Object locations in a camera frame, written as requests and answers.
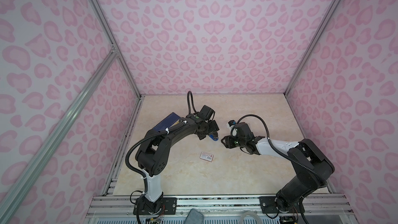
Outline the red white staple box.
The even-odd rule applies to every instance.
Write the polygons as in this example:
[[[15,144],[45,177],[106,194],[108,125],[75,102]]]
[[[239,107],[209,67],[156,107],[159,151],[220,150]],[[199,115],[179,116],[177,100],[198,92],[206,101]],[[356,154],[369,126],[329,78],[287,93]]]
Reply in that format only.
[[[212,162],[214,159],[214,155],[210,154],[208,152],[202,152],[200,155],[200,159],[202,159],[204,161]]]

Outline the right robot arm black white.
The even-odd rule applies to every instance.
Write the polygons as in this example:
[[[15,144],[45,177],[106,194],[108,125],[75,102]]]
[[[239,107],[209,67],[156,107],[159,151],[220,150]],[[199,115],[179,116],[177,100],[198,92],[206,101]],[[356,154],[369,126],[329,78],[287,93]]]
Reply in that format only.
[[[250,155],[282,157],[291,162],[295,177],[276,194],[271,209],[288,213],[298,208],[300,201],[320,188],[335,172],[333,163],[310,139],[299,142],[272,140],[267,136],[255,136],[249,125],[234,120],[228,122],[230,135],[221,142],[227,149],[240,148]]]

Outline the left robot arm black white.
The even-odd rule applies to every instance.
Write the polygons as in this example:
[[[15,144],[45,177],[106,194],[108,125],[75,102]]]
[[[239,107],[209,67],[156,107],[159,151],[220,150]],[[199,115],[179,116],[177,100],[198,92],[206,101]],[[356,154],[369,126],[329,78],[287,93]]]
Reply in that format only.
[[[203,140],[219,131],[214,115],[215,111],[210,108],[188,114],[171,127],[161,131],[149,130],[146,136],[131,148],[130,153],[138,149],[135,155],[138,167],[130,164],[129,156],[126,156],[125,164],[142,176],[144,198],[147,201],[155,203],[163,197],[160,174],[166,168],[171,148],[177,142],[190,135],[196,135],[199,140]]]

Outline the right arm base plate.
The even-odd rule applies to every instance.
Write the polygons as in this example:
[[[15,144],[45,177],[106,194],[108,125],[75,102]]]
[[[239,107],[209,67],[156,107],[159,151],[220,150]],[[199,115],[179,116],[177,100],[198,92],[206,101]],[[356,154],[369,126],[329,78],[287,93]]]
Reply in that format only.
[[[259,197],[260,207],[263,214],[277,215],[277,214],[293,214],[306,213],[304,207],[300,205],[300,199],[293,201],[287,200],[283,197],[276,196],[262,196]]]

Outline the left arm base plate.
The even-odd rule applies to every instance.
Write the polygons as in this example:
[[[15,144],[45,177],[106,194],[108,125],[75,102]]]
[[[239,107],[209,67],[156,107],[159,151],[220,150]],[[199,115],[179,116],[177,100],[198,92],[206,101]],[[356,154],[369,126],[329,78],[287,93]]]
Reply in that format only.
[[[177,207],[177,198],[160,196],[155,202],[149,201],[146,197],[140,197],[136,200],[134,206],[134,215],[175,215]]]

